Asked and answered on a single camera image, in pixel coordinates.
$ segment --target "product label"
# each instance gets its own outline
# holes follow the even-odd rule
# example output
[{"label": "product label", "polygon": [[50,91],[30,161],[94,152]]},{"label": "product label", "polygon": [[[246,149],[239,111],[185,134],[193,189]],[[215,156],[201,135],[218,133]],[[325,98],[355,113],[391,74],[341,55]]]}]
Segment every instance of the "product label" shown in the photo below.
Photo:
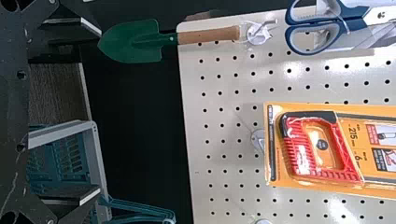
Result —
[{"label": "product label", "polygon": [[396,126],[366,124],[372,145],[396,146]]},{"label": "product label", "polygon": [[378,171],[396,172],[396,150],[373,148],[373,155]]}]

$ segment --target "black metal frame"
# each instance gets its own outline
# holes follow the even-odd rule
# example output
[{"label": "black metal frame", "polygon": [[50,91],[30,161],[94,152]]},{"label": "black metal frame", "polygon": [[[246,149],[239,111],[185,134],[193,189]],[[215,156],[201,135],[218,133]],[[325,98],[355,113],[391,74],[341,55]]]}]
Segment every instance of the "black metal frame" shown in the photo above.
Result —
[{"label": "black metal frame", "polygon": [[[97,197],[73,209],[64,218],[30,193],[26,181],[28,159],[28,50],[35,40],[34,30],[61,4],[59,0],[34,0],[22,10],[0,3],[0,222],[23,214],[35,224],[82,223]],[[63,0],[71,10],[84,13],[82,0]]]}]

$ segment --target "scissor blade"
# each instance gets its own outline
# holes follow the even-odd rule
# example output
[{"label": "scissor blade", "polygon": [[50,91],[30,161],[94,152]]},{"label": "scissor blade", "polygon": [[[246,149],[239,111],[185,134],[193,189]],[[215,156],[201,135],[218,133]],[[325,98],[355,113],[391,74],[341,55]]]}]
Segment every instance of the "scissor blade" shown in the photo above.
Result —
[{"label": "scissor blade", "polygon": [[396,6],[373,7],[364,16],[364,21],[368,26],[396,21]]}]

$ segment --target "scissors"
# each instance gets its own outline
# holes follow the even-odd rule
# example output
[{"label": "scissors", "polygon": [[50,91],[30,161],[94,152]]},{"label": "scissors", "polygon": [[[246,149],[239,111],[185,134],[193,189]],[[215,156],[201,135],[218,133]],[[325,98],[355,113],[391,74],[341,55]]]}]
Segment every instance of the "scissors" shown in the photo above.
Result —
[{"label": "scissors", "polygon": [[[396,21],[396,6],[387,7],[346,7],[340,0],[326,0],[327,12],[298,18],[293,14],[294,3],[286,11],[286,23],[290,26],[285,33],[289,48],[300,55],[315,55],[334,44],[343,34],[358,31],[371,25]],[[302,50],[293,42],[296,34],[325,31],[321,44],[315,49]]]}]

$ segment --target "teal plastic basket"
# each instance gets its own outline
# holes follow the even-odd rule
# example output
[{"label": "teal plastic basket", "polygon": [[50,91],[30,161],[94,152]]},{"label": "teal plastic basket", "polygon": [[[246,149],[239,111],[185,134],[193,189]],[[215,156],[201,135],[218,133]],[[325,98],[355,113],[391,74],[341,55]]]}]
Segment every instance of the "teal plastic basket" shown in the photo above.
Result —
[{"label": "teal plastic basket", "polygon": [[[31,126],[30,131],[45,128],[45,125]],[[34,194],[45,195],[53,189],[64,185],[91,184],[90,172],[84,147],[83,133],[77,133],[58,141],[29,150],[26,166],[27,180]],[[109,208],[133,212],[131,215],[113,217],[104,224],[122,224],[134,222],[176,223],[175,213],[142,203],[131,203],[109,197],[101,197],[99,204]],[[83,224],[98,223],[96,210],[93,208]]]}]

